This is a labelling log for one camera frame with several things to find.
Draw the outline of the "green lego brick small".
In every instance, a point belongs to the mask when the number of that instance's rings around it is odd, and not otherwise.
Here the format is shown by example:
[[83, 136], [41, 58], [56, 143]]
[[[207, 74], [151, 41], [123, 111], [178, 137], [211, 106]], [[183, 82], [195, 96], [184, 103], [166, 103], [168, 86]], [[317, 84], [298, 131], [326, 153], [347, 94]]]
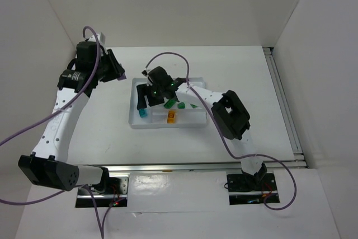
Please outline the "green lego brick small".
[[178, 108], [178, 109], [185, 109], [185, 103], [184, 103], [184, 102], [179, 102], [179, 103], [177, 104], [177, 108]]

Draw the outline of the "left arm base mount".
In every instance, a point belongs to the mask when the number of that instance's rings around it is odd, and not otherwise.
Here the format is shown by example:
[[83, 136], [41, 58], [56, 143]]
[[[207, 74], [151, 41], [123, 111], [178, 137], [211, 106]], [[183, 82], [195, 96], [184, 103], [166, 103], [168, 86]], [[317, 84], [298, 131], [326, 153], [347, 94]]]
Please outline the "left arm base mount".
[[96, 191], [93, 186], [79, 188], [76, 196], [76, 208], [93, 208], [94, 198], [98, 208], [108, 208], [113, 203], [115, 208], [125, 208], [128, 204], [129, 175], [110, 176], [110, 182], [103, 191]]

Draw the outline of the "yellow lego brick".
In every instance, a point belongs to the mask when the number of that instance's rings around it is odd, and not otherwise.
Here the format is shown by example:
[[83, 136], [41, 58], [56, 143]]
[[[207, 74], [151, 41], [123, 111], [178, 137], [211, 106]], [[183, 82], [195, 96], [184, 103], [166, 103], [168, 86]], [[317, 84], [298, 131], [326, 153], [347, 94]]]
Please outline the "yellow lego brick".
[[167, 114], [167, 124], [174, 124], [176, 122], [176, 112], [169, 111]]

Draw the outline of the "teal lego brick front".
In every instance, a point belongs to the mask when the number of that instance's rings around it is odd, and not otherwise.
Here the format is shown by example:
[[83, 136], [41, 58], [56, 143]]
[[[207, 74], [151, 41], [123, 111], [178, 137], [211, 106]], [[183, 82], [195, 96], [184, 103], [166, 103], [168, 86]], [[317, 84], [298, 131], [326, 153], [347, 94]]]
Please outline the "teal lego brick front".
[[141, 118], [146, 118], [148, 116], [147, 110], [146, 109], [139, 109], [138, 110], [139, 116]]

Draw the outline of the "purple lego brick front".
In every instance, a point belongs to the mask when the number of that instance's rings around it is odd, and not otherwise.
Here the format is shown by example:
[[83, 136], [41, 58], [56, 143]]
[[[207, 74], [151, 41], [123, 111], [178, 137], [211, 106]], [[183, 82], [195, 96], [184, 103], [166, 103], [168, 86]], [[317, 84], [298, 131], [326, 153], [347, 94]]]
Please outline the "purple lego brick front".
[[123, 74], [121, 77], [119, 77], [117, 80], [118, 81], [122, 81], [122, 80], [125, 80], [126, 79], [126, 75], [125, 74]]

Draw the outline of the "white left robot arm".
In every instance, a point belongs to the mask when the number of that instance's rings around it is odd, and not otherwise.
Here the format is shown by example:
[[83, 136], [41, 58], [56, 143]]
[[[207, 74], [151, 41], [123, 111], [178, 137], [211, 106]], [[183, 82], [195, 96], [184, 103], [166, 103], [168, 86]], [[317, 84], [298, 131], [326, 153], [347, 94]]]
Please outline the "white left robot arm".
[[60, 75], [57, 84], [56, 114], [48, 121], [44, 133], [31, 154], [22, 155], [18, 166], [37, 186], [70, 191], [77, 185], [90, 185], [104, 193], [112, 180], [108, 169], [67, 162], [70, 142], [79, 116], [99, 82], [118, 80], [125, 70], [111, 49], [94, 38], [76, 46], [76, 57]]

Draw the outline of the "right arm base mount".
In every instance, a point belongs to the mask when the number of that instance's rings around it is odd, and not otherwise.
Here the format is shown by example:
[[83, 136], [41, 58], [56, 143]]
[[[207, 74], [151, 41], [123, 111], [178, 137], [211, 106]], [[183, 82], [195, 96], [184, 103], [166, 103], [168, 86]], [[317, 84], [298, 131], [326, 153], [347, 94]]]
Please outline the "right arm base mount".
[[247, 205], [266, 203], [279, 203], [276, 179], [273, 173], [265, 175], [259, 185], [249, 186], [242, 174], [227, 174], [227, 182], [224, 188], [228, 190], [230, 205]]

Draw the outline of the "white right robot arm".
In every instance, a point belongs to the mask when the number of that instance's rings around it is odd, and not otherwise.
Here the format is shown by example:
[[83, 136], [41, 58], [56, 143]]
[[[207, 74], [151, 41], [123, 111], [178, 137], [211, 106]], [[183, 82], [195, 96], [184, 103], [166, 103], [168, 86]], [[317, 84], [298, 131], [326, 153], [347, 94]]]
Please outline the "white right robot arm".
[[256, 155], [249, 132], [249, 112], [234, 91], [220, 93], [193, 85], [187, 78], [173, 79], [162, 67], [145, 69], [142, 74], [147, 81], [136, 87], [137, 110], [164, 104], [166, 100], [184, 102], [205, 109], [219, 135], [225, 141], [231, 141], [241, 154], [241, 169], [248, 183], [258, 184], [262, 181], [267, 168]]

